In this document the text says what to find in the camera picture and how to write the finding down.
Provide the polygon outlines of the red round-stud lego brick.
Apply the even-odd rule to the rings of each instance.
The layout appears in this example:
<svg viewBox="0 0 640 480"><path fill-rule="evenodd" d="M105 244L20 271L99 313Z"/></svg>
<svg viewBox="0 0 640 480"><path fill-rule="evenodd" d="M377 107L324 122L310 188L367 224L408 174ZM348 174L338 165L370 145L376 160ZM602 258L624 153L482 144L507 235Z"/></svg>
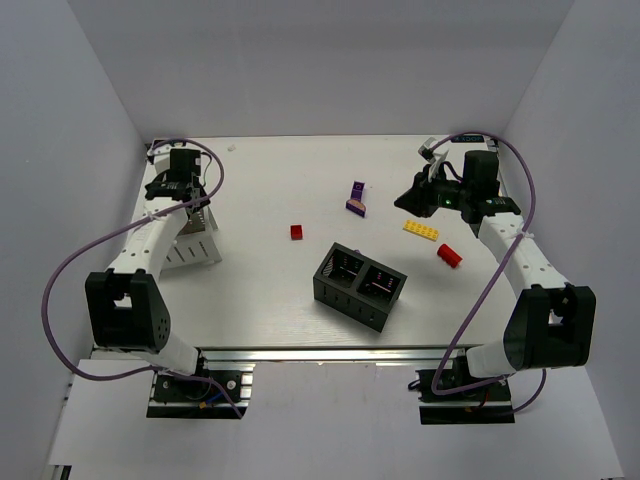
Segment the red round-stud lego brick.
<svg viewBox="0 0 640 480"><path fill-rule="evenodd" d="M456 269L462 262L462 257L447 244L441 244L439 246L437 255L452 269Z"/></svg>

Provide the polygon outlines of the small red lego brick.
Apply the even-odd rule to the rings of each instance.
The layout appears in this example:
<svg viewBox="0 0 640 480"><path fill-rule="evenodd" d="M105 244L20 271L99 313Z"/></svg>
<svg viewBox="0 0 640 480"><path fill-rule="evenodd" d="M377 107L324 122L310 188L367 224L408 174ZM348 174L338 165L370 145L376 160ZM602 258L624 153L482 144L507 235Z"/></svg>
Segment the small red lego brick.
<svg viewBox="0 0 640 480"><path fill-rule="evenodd" d="M299 241L304 238L303 227L300 224L290 226L290 238L293 241Z"/></svg>

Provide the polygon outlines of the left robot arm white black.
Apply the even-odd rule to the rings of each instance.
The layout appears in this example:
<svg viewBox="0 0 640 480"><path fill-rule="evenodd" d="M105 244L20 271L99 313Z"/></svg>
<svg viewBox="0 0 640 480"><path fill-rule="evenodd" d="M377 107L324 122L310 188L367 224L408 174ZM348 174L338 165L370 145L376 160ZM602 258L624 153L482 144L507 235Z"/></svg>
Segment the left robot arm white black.
<svg viewBox="0 0 640 480"><path fill-rule="evenodd" d="M145 186L142 223L104 272L91 273L85 292L95 343L133 353L152 365L191 376L199 351L172 332L169 310L157 285L174 240L203 195L200 153L173 148L168 163Z"/></svg>

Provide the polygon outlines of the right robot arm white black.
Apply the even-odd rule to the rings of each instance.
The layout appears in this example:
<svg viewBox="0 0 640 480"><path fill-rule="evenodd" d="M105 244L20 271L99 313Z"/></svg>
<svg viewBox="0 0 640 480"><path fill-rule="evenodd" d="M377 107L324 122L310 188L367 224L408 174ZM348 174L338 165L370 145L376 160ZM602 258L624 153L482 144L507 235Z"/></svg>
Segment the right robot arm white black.
<svg viewBox="0 0 640 480"><path fill-rule="evenodd" d="M596 297L559 273L528 231L520 208L500 193L496 153L471 150L463 174L450 180L445 155L421 147L427 166L394 204L420 218L438 209L460 212L493 254L517 302L502 337L465 353L471 378L505 377L522 370L577 367L590 353Z"/></svg>

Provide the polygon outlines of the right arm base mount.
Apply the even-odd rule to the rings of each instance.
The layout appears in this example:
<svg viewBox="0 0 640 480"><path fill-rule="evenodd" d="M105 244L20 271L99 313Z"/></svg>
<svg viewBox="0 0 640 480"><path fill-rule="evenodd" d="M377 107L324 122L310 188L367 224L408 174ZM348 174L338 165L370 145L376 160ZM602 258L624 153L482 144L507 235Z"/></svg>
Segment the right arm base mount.
<svg viewBox="0 0 640 480"><path fill-rule="evenodd" d="M514 405L507 380L474 386L480 382L469 374L463 353L454 353L432 389L441 358L439 351L412 363L415 377L407 385L418 399L423 426L503 425L515 422Z"/></svg>

